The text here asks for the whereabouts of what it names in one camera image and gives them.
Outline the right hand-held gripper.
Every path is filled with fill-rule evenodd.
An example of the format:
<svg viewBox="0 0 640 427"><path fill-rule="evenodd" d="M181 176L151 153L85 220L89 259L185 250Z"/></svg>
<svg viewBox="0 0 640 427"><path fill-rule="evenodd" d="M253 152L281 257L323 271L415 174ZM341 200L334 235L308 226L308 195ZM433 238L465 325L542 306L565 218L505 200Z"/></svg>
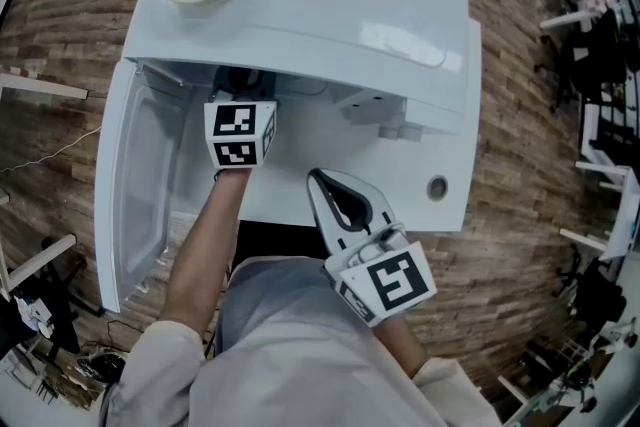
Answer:
<svg viewBox="0 0 640 427"><path fill-rule="evenodd" d="M325 273L367 326L437 293L422 245L408 241L402 224L392 224L395 214L378 188L348 173L314 168L307 175L307 193L332 255Z"/></svg>

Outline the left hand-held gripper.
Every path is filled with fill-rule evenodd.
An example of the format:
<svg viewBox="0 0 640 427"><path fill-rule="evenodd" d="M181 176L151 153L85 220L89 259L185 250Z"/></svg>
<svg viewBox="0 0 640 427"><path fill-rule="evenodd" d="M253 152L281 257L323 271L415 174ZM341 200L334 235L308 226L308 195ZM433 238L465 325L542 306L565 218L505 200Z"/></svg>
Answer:
<svg viewBox="0 0 640 427"><path fill-rule="evenodd" d="M205 140L216 169L264 164L276 134L276 74L221 66L204 105Z"/></svg>

